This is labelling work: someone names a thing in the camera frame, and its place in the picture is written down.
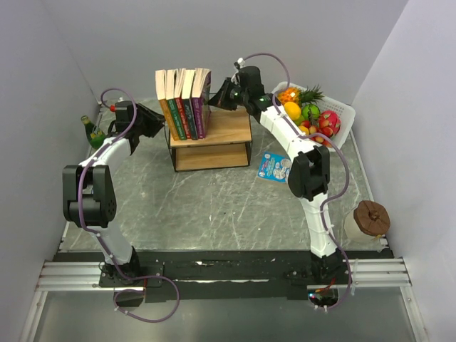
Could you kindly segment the purple 117-Storey Treehouse book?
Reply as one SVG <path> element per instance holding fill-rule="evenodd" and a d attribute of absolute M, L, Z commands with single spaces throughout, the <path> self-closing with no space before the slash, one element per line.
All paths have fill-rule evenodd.
<path fill-rule="evenodd" d="M 211 113 L 209 108 L 209 94 L 211 88 L 211 70 L 196 68 L 192 85 L 191 101 L 197 129 L 197 137 L 205 139 L 207 134 L 207 121 Z"/>

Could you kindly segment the orange Treehouse book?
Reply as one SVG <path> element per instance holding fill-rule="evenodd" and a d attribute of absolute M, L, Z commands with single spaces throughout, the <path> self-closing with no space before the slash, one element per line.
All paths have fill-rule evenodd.
<path fill-rule="evenodd" d="M 159 101 L 160 107 L 162 109 L 163 115 L 165 117 L 166 123 L 170 130 L 170 135 L 175 140 L 177 140 L 179 138 L 179 135 L 177 133 L 177 129 L 175 127 L 175 123 L 172 118 L 172 114 L 170 112 L 168 102 L 167 102 L 166 96 L 165 96 L 165 90 L 166 90 L 165 76 L 166 76 L 166 70 L 155 71 L 155 91 L 156 91 L 156 96 Z"/>

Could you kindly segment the red 13-Storey Treehouse book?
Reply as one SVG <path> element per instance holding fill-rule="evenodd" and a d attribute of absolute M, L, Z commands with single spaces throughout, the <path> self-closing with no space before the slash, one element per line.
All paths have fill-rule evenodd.
<path fill-rule="evenodd" d="M 173 95 L 177 105 L 178 113 L 180 115 L 181 126 L 185 134 L 184 140 L 189 140 L 191 138 L 190 129 L 188 127 L 185 109 L 182 102 L 182 89 L 185 81 L 185 72 L 185 68 L 179 68 L 176 70 Z"/>

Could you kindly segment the green 104-Storey Treehouse book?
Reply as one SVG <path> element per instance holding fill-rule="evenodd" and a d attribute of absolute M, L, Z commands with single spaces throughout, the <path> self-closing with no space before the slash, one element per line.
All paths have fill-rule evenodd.
<path fill-rule="evenodd" d="M 184 140 L 186 138 L 186 135 L 184 128 L 182 126 L 179 110 L 177 109 L 177 104 L 174 96 L 177 76 L 177 69 L 167 70 L 165 80 L 165 98 L 167 100 L 168 108 L 170 110 L 170 114 L 172 116 L 175 129 L 177 131 L 177 137 L 174 138 L 174 140 Z"/>

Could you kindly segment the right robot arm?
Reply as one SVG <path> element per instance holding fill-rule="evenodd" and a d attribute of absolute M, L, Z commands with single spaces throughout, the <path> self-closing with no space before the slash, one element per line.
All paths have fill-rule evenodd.
<path fill-rule="evenodd" d="M 236 70 L 234 76 L 224 80 L 209 104 L 224 110 L 242 106 L 275 137 L 291 161 L 288 185 L 305 212 L 311 253 L 318 258 L 332 255 L 336 245 L 324 224 L 328 215 L 321 209 L 328 198 L 328 149 L 305 139 L 284 110 L 275 108 L 276 101 L 272 94 L 265 92 L 258 67 L 237 64 Z"/>

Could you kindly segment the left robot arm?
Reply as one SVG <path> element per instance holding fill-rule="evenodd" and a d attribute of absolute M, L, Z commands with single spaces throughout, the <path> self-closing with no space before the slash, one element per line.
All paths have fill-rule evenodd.
<path fill-rule="evenodd" d="M 138 254 L 114 222 L 117 202 L 111 173 L 135 152 L 140 137 L 155 137 L 163 115 L 142 104 L 121 101 L 110 110 L 115 119 L 108 136 L 88 159 L 63 169 L 63 215 L 96 240 L 103 252 L 103 272 L 125 286 L 143 279 Z"/>

